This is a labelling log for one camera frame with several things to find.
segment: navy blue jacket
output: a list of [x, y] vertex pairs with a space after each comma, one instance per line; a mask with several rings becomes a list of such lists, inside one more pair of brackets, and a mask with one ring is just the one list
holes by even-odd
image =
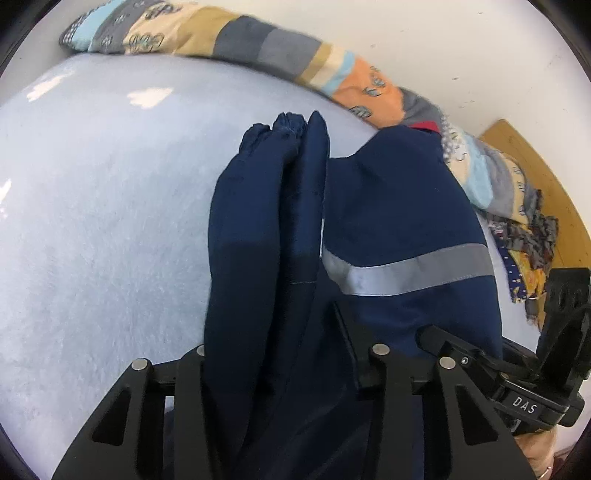
[[491, 261], [440, 137], [398, 126], [349, 158], [329, 150], [318, 112], [282, 114], [246, 132], [216, 185], [204, 381], [228, 479], [359, 478], [372, 401], [335, 300], [409, 355], [430, 324], [501, 354]]

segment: bed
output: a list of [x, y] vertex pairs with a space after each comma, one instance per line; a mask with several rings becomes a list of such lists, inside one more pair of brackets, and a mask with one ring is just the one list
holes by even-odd
[[[95, 3], [77, 2], [76, 14]], [[51, 477], [131, 360], [175, 359], [200, 342], [209, 200], [241, 133], [280, 111], [319, 109], [331, 155], [347, 156], [375, 132], [291, 83], [167, 56], [78, 55], [7, 100], [23, 79], [68, 56], [35, 39], [57, 38], [71, 7], [59, 3], [46, 30], [31, 33], [0, 84], [7, 101], [0, 112], [0, 423], [41, 479]], [[42, 61], [23, 61], [27, 49]], [[60, 85], [80, 75], [60, 94]], [[56, 84], [45, 91], [47, 82]], [[167, 89], [176, 94], [172, 102]], [[60, 109], [66, 100], [68, 109]], [[156, 112], [155, 120], [149, 113]], [[35, 141], [22, 149], [32, 132]], [[504, 335], [535, 350], [537, 327], [511, 302], [505, 267], [482, 225]]]

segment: wooden board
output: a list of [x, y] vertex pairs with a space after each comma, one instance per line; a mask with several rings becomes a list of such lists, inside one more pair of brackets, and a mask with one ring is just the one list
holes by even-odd
[[[526, 142], [507, 120], [499, 120], [480, 139], [483, 142], [511, 155], [524, 171], [526, 178], [542, 190], [544, 202], [542, 213], [558, 219], [558, 241], [552, 261], [553, 268], [591, 267], [591, 238], [589, 233], [558, 179], [536, 151]], [[544, 324], [543, 295], [538, 300], [538, 327]]]

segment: gray reflective tape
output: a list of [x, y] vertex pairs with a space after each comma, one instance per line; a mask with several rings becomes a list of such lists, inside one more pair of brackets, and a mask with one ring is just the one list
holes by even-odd
[[390, 297], [467, 278], [494, 275], [486, 245], [442, 248], [400, 262], [356, 267], [322, 247], [329, 277], [346, 295]]

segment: striped blanket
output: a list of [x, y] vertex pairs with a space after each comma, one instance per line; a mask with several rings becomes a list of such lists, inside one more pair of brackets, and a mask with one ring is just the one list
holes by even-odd
[[535, 210], [535, 191], [510, 156], [450, 124], [427, 99], [338, 46], [223, 8], [158, 0], [112, 0], [81, 15], [60, 43], [76, 51], [239, 63], [313, 89], [377, 128], [436, 130], [443, 160], [474, 206], [524, 225]]

